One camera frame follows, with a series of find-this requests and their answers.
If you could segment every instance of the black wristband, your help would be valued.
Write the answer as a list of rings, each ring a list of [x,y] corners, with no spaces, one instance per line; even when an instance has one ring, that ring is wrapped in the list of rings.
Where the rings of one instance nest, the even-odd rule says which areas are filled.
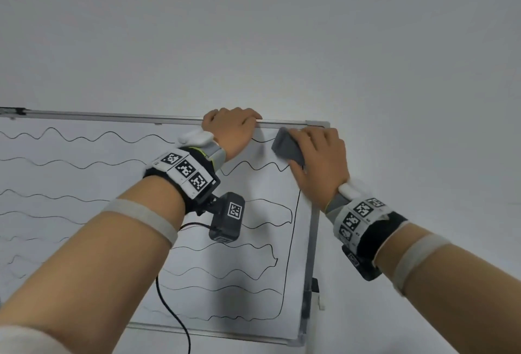
[[[206,157],[198,149],[192,148],[192,147],[181,147],[179,149],[189,152],[190,155],[192,155],[192,157],[195,160],[197,160],[200,163],[200,165],[203,166],[209,173],[212,173],[212,174],[215,173],[214,164],[210,160],[206,159]],[[185,202],[185,215],[195,211],[195,209],[197,207],[197,203],[193,199],[190,199],[186,195],[185,191],[183,191],[181,189],[181,187],[168,176],[168,174],[151,167],[150,169],[147,169],[145,171],[143,178],[149,177],[149,176],[158,176],[158,177],[164,178],[170,184],[172,184],[175,187],[175,189],[177,189],[177,191],[183,198],[183,201]]]
[[[390,212],[389,219],[373,222],[364,232],[358,243],[356,255],[360,258],[373,260],[383,242],[407,219],[397,212]]]

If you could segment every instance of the whiteboard frame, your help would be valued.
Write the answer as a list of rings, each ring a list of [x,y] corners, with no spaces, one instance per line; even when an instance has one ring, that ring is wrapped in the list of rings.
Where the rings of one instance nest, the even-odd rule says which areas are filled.
[[[72,119],[72,120],[94,120],[94,121],[121,121],[121,122],[149,122],[157,125],[161,124],[176,124],[176,125],[199,125],[202,117],[183,117],[183,116],[168,116],[168,115],[135,115],[135,114],[121,114],[121,113],[85,113],[85,112],[67,112],[67,111],[43,111],[30,110],[25,108],[15,107],[0,107],[0,117],[8,117],[11,119],[18,118],[39,118],[39,119]],[[281,127],[302,129],[306,126],[319,126],[329,128],[330,124],[326,121],[291,121],[291,120],[258,120],[259,127],[278,129]],[[315,264],[315,250],[317,243],[318,219],[320,210],[313,206],[311,211],[311,221],[309,227],[309,241],[307,247],[306,269],[304,274],[303,286],[303,301],[300,326],[298,328],[298,336],[294,340],[273,338],[269,336],[247,335],[223,333],[205,330],[189,330],[192,335],[213,336],[228,339],[250,340],[254,342],[286,344],[293,347],[302,347],[306,343],[307,330],[309,325],[309,317],[312,305],[312,278],[313,268]],[[167,331],[182,333],[185,332],[180,327],[141,324],[130,322],[128,328],[137,328],[152,331]]]

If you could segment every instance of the white wall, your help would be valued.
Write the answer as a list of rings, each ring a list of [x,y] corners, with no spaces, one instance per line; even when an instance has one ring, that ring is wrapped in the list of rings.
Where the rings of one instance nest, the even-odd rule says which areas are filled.
[[[521,277],[519,0],[0,0],[0,105],[322,119],[353,175]],[[321,220],[317,352],[451,352]],[[127,331],[118,352],[185,351]],[[193,352],[287,353],[194,338]]]

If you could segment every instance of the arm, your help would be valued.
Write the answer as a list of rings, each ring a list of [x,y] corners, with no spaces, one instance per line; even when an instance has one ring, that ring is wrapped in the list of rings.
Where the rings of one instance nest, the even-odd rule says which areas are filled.
[[[323,211],[350,178],[336,129],[291,130],[306,170],[290,167],[303,193]],[[374,263],[390,279],[402,255],[429,231],[407,224],[392,234]],[[520,352],[521,282],[456,245],[445,245],[409,274],[411,304],[460,353]]]
[[[251,109],[214,110],[203,129],[214,134],[229,160],[248,144],[256,119],[262,118]],[[119,198],[146,206],[176,230],[185,217],[179,192],[160,177],[141,180]],[[169,250],[168,240],[140,221],[100,213],[2,306],[0,325],[43,331],[74,353],[109,353]]]

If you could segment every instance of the hand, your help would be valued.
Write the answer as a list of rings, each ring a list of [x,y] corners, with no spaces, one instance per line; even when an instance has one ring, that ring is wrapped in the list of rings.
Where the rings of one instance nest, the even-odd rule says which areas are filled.
[[[290,129],[304,155],[305,170],[294,160],[289,161],[298,187],[322,211],[335,197],[338,187],[349,180],[345,144],[336,129],[308,127]]]
[[[257,119],[262,116],[247,108],[221,108],[212,110],[203,118],[203,130],[212,132],[214,140],[226,151],[226,161],[235,158],[247,146],[253,136]]]

